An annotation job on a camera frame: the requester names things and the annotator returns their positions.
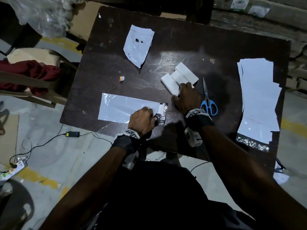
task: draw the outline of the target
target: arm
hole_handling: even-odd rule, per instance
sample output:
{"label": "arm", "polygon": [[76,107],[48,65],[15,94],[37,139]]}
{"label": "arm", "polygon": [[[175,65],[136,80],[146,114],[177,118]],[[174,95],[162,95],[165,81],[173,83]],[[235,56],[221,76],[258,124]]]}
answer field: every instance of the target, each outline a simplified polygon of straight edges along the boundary
{"label": "arm", "polygon": [[[142,137],[154,128],[155,120],[153,110],[144,107],[130,116],[128,128]],[[40,230],[78,229],[97,214],[104,205],[105,195],[126,157],[125,148],[112,147],[107,151],[52,209]]]}
{"label": "arm", "polygon": [[[201,103],[200,95],[189,83],[181,84],[180,98],[174,97],[174,100],[184,114],[199,108]],[[246,151],[213,125],[198,126],[197,131],[214,168],[237,205],[259,222],[277,223],[283,229],[305,229],[307,210],[286,193]]]}

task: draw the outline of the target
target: right hand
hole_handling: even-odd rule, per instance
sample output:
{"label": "right hand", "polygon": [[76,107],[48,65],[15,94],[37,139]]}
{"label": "right hand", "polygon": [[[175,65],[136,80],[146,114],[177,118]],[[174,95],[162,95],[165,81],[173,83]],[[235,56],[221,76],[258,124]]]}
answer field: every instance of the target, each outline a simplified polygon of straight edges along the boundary
{"label": "right hand", "polygon": [[174,102],[179,110],[186,114],[188,111],[200,108],[201,106],[201,96],[196,91],[196,89],[192,88],[190,82],[187,84],[180,84],[180,97],[173,95]]}

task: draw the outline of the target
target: white sticker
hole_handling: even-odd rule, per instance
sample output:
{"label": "white sticker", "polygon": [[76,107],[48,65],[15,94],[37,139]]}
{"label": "white sticker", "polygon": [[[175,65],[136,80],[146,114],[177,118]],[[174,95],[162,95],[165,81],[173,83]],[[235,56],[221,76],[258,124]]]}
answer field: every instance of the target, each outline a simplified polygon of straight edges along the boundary
{"label": "white sticker", "polygon": [[248,13],[259,18],[263,18],[269,12],[269,10],[270,8],[253,5]]}
{"label": "white sticker", "polygon": [[233,0],[231,9],[245,9],[248,6],[248,0]]}

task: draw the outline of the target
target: maroon fabric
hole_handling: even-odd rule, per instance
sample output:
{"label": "maroon fabric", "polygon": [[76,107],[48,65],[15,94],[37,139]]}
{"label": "maroon fabric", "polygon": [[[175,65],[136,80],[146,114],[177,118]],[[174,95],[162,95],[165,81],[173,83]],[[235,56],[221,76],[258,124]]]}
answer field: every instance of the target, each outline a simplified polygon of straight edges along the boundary
{"label": "maroon fabric", "polygon": [[[2,60],[0,61],[0,71],[15,73],[26,77],[32,77],[43,81],[54,81],[58,78],[61,69],[53,65],[41,66],[36,60],[20,61],[14,64]],[[25,85],[16,85],[13,83],[0,82],[0,89],[13,92],[23,92]],[[48,92],[47,88],[29,87],[31,93],[36,96],[42,96]]]}

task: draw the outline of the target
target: left hand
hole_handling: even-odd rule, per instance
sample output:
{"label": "left hand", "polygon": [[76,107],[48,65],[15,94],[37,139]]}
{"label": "left hand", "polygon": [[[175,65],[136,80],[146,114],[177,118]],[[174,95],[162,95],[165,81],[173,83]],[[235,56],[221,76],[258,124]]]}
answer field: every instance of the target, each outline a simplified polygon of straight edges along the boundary
{"label": "left hand", "polygon": [[140,137],[154,129],[156,117],[153,118],[153,110],[144,106],[130,116],[128,128],[136,131]]}

